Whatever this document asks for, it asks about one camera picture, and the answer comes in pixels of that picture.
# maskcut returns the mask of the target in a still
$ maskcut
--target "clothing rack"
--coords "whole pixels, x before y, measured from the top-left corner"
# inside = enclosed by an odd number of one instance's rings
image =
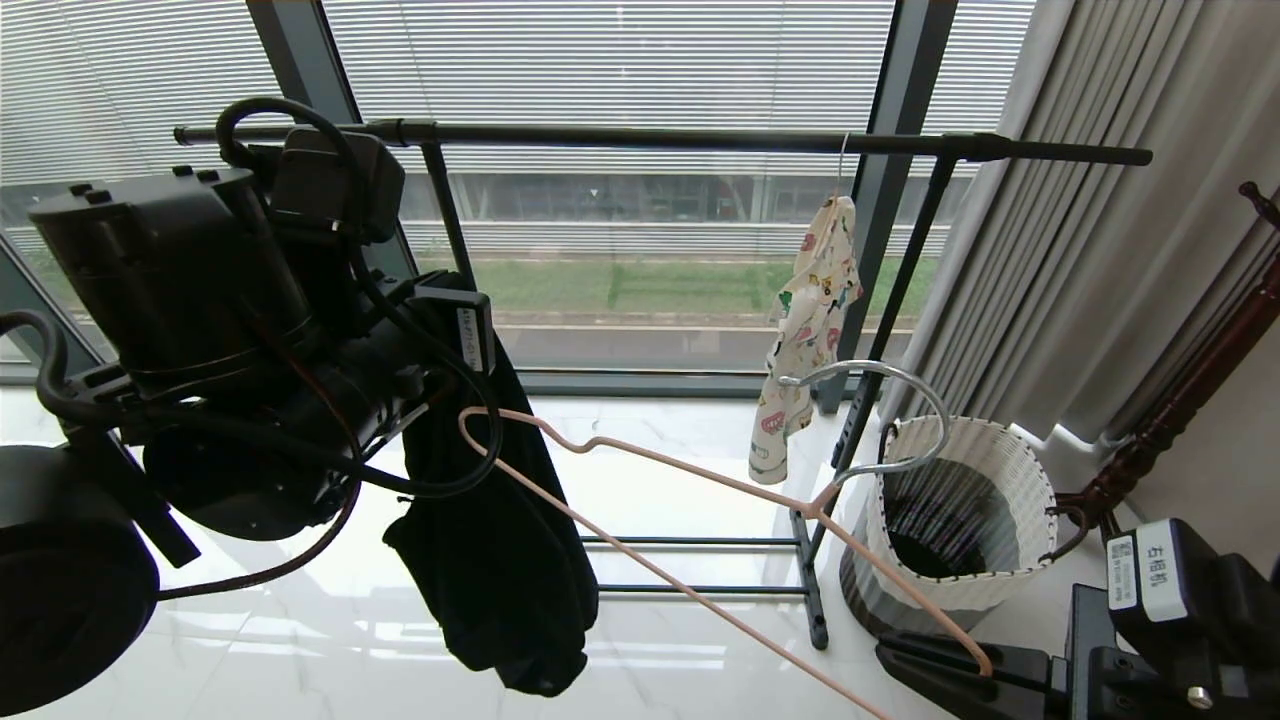
[[[237,128],[236,138],[242,142],[279,142],[291,127],[242,127]],[[1106,147],[1092,145],[1069,145],[1057,142],[1016,141],[995,133],[956,133],[941,136],[897,136],[897,135],[841,135],[806,132],[763,132],[763,131],[663,131],[630,129],[607,127],[572,126],[477,126],[448,124],[431,120],[396,119],[378,120],[366,124],[339,126],[347,132],[367,133],[384,143],[398,147],[420,147],[426,169],[431,177],[440,218],[449,238],[453,260],[458,272],[475,288],[475,273],[462,234],[462,223],[453,193],[449,188],[448,168],[444,163],[443,145],[530,145],[584,147],[608,146],[652,150],[722,150],[740,152],[814,152],[837,155],[924,155],[936,158],[929,176],[928,190],[920,206],[920,213],[911,229],[902,263],[890,291],[879,327],[872,341],[868,359],[879,360],[888,345],[890,333],[897,320],[897,313],[906,297],[908,286],[915,273],[915,265],[924,249],[924,241],[933,225],[933,218],[942,202],[942,193],[951,181],[951,173],[960,160],[986,163],[991,160],[1062,160],[1070,163],[1098,163],[1112,165],[1146,165],[1151,163],[1151,151],[1129,147]],[[174,128],[174,140],[180,145],[210,143],[215,141],[212,128]],[[869,301],[867,293],[863,301]],[[883,375],[864,373],[858,382],[854,401],[845,419],[840,441],[832,456],[836,471],[846,470],[852,462],[854,450],[870,420],[872,406],[879,395]],[[838,497],[831,498],[824,509],[829,515]],[[801,596],[805,612],[809,616],[809,639],[818,650],[828,643],[827,623],[822,609],[822,596],[818,588],[815,560],[818,548],[826,537],[826,528],[819,525],[810,536],[808,523],[799,512],[791,512],[790,538],[736,538],[736,537],[622,537],[628,544],[640,546],[685,546],[685,547],[751,547],[762,552],[785,550],[795,552],[800,566],[797,585],[694,585],[701,593],[751,594],[751,596]],[[584,542],[599,542],[599,538],[582,538]],[[621,593],[667,593],[677,592],[668,585],[653,584],[602,584],[603,592]]]

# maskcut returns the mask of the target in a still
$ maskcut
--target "baby clothes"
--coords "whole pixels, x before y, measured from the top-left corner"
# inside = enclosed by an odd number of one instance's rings
[[[749,474],[762,484],[787,479],[787,438],[813,419],[808,387],[783,387],[782,375],[803,377],[836,360],[845,307],[863,295],[854,258],[854,201],[827,199],[809,224],[795,275],[778,291],[771,320],[778,337],[765,356],[769,370],[751,432]]]

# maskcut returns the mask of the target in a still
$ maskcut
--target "white basket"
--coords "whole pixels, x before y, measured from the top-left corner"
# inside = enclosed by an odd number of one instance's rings
[[[883,461],[923,454],[938,425],[936,415],[897,425]],[[1057,518],[1046,510],[1053,505],[1053,488],[1030,446],[1002,425],[956,418],[937,459],[900,475],[877,475],[854,536],[970,629],[1051,565]],[[938,632],[901,588],[849,550],[840,579],[854,615],[873,633]]]

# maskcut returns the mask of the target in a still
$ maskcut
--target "white tile floor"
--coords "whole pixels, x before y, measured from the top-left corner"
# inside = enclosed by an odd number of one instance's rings
[[[754,402],[536,398],[535,411],[572,439],[612,434],[745,477]],[[785,492],[808,497],[838,432],[818,418],[792,441]],[[56,443],[56,424],[29,391],[0,391],[0,439]],[[860,448],[868,457],[870,447]],[[611,450],[575,456],[553,446],[570,502],[618,534],[772,536],[788,527],[774,507],[695,477]],[[403,470],[389,446],[375,464]],[[867,492],[846,488],[856,511]],[[493,673],[470,673],[445,651],[408,574],[381,533],[404,510],[369,488],[334,546],[292,577],[220,596],[161,605],[146,633],[109,671],[72,696],[29,712],[35,719],[357,719],[500,717],[611,720],[671,717],[865,717],[829,689],[782,662],[707,610],[682,600],[605,596],[589,634],[586,671],[554,700],[503,691]],[[846,523],[851,520],[845,512]],[[311,543],[307,532],[280,543],[211,536],[184,523],[204,557],[161,569],[165,585],[210,580],[274,565]],[[831,647],[814,651],[799,602],[731,602],[727,607],[787,648],[833,674],[897,719],[950,717],[888,678],[874,642],[847,612],[837,556],[820,560]],[[795,580],[790,553],[650,555],[695,583]],[[1096,539],[1043,573],[978,628],[992,642],[1060,653],[1073,582],[1102,583]],[[650,582],[607,550],[593,551],[602,582]]]

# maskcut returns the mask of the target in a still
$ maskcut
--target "black cloth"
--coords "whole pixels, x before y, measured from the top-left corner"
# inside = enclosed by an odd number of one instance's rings
[[[495,350],[489,380],[502,407],[530,413],[506,351]],[[454,480],[480,461],[457,423],[475,400],[457,386],[404,430],[413,480]],[[475,416],[467,427],[485,442],[486,425]],[[502,459],[564,500],[541,432],[509,420],[503,430]],[[586,666],[599,587],[577,528],[500,469],[460,496],[415,500],[383,542],[399,553],[449,652],[468,669],[495,667],[506,687],[554,697]]]

